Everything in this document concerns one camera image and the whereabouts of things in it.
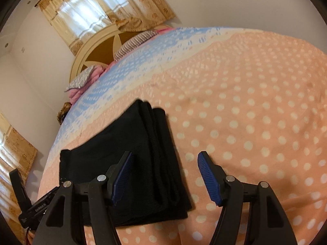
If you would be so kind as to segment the black pants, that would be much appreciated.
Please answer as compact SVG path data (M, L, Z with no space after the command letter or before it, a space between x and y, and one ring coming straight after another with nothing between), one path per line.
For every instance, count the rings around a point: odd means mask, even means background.
M109 209L116 227L185 219L192 205L162 108L135 102L84 144L60 153L59 181L88 183L131 152L128 183Z

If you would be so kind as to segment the beige curtain side window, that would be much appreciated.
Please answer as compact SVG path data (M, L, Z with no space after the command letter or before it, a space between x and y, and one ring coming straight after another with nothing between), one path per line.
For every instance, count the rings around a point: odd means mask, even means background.
M25 185L37 149L1 115L1 214L5 226L19 242L26 241L26 231L19 222L19 207L13 183Z

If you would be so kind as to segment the brown patterned cloth bundle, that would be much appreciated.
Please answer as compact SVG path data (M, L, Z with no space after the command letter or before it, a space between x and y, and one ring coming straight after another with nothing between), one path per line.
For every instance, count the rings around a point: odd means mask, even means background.
M57 114L57 121L60 125L62 125L65 117L67 116L72 104L70 102L65 102L62 106L62 109Z

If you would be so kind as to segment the peach blue polka-dot bedspread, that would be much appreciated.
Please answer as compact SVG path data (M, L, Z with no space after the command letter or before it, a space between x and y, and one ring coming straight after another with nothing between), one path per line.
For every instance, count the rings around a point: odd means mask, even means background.
M209 244L221 209L197 167L207 151L241 182L267 181L298 244L326 220L326 54L272 32L178 28L113 65L70 110L39 194L59 182L59 153L118 118L135 99L168 115L194 209L175 222L120 228L123 244Z

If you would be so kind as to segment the grey patterned pillow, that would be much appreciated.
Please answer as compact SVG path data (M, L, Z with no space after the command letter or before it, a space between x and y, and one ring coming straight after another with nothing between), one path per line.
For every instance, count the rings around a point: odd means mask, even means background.
M72 89L80 89L82 88L87 81L90 79L92 72L95 69L95 65L92 65L85 70L83 70L78 76L76 76L66 87L64 92L68 92Z

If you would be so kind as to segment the pink folded blanket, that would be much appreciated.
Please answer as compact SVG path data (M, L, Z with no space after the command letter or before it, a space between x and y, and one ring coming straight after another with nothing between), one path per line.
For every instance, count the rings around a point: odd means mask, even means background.
M91 74L90 79L87 81L87 83L80 89L72 89L69 90L68 97L69 97L69 102L74 105L77 100L88 90L88 88L95 83L103 73L106 72L107 70L107 65L95 65L95 69Z

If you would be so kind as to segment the cream wooden headboard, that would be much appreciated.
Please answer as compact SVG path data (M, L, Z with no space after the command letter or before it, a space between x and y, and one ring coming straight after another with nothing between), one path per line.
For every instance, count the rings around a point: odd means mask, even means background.
M123 32L114 24L94 34L79 49L70 72L69 82L91 65L109 65L119 48L139 32Z

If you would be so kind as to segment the striped pillow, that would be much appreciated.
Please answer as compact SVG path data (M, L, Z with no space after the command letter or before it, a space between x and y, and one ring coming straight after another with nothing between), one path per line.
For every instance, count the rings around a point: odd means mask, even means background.
M147 30L133 36L132 38L124 42L123 45L114 54L114 62L118 62L128 53L135 50L140 45L144 44L145 42L157 36L158 34L159 32L156 30Z

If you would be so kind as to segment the beige curtain behind headboard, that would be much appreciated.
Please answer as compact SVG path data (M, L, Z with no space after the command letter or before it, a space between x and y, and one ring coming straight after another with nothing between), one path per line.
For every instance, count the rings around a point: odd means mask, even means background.
M165 0L40 0L37 6L74 55L112 24L142 32L175 18Z

